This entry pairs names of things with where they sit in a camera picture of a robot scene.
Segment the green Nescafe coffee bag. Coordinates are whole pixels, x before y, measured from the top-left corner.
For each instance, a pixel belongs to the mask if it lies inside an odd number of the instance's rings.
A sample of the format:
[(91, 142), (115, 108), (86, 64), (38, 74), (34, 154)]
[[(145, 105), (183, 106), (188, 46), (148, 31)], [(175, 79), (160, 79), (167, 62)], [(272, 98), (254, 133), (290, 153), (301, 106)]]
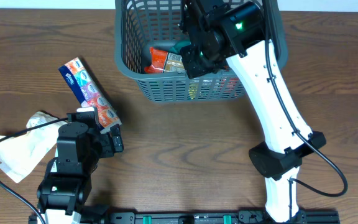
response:
[(173, 54), (180, 55), (180, 50), (183, 47), (186, 47), (188, 45), (191, 45), (191, 42), (189, 40), (182, 40), (177, 42), (173, 47), (171, 47), (168, 51)]

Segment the orange pasta packet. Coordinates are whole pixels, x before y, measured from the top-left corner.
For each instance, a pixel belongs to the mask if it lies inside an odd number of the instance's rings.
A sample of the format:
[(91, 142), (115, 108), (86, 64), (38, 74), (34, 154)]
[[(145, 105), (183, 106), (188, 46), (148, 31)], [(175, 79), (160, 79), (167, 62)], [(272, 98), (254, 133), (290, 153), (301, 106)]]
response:
[(185, 73), (181, 55), (150, 47), (151, 64), (145, 73)]

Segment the colourful tissue pack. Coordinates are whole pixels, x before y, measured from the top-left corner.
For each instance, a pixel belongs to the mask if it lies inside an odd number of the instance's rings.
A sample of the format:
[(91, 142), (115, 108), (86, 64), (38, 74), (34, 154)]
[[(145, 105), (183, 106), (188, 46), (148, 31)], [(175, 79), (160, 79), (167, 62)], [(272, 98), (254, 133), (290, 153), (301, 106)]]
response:
[(58, 71), (82, 108), (95, 107), (98, 110), (98, 121), (102, 132), (106, 133), (111, 127), (119, 128), (122, 125), (116, 110), (79, 57), (63, 64)]

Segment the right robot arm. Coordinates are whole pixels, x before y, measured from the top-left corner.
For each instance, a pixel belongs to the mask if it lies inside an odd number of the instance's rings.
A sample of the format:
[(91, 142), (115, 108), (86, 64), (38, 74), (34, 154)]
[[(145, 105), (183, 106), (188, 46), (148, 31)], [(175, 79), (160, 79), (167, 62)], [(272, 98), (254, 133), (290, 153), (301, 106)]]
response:
[(264, 132), (249, 156), (265, 179), (266, 212), (275, 222), (292, 221), (302, 159), (326, 140), (301, 117), (280, 72), (288, 49), (278, 3), (184, 0), (180, 29), (191, 41), (180, 51), (188, 78), (230, 69), (240, 80)]

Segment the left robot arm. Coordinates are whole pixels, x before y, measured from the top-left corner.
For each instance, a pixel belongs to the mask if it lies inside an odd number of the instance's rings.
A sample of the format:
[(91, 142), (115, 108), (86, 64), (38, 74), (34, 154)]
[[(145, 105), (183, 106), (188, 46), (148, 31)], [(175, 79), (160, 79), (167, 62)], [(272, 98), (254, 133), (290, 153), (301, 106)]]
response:
[(40, 216), (29, 223), (109, 223), (107, 205), (85, 203), (99, 160), (124, 150), (119, 125), (101, 130), (97, 108), (79, 108), (59, 127), (57, 149), (37, 189)]

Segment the grey plastic basket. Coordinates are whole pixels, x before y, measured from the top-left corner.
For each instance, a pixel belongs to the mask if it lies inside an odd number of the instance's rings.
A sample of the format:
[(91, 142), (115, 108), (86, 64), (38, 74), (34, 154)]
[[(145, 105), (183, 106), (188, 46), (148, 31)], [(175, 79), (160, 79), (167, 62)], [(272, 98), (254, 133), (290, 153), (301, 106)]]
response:
[[(189, 40), (180, 29), (181, 0), (117, 1), (116, 53), (118, 69), (135, 80), (143, 94), (157, 103), (222, 100), (242, 96), (244, 87), (230, 69), (189, 79), (185, 73), (145, 73), (150, 47), (167, 51)], [(232, 6), (247, 1), (224, 1)]]

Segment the white paper pouch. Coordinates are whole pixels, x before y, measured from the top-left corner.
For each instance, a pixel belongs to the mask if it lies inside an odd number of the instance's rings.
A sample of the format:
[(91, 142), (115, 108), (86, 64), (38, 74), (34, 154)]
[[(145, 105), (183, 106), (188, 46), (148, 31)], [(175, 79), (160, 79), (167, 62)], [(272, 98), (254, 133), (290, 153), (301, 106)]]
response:
[(0, 142), (0, 169), (15, 183), (25, 179), (56, 145), (59, 121)]

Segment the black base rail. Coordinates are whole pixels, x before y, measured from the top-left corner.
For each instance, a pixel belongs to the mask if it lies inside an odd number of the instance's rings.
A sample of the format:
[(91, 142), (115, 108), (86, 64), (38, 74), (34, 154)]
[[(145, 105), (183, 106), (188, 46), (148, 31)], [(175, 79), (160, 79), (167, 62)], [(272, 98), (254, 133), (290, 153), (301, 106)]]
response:
[(82, 213), (68, 216), (64, 210), (50, 210), (41, 215), (29, 216), (29, 223), (68, 224), (246, 224), (273, 223), (274, 221), (262, 210), (240, 210), (238, 212), (217, 213), (134, 213), (108, 212), (106, 206), (85, 207)]

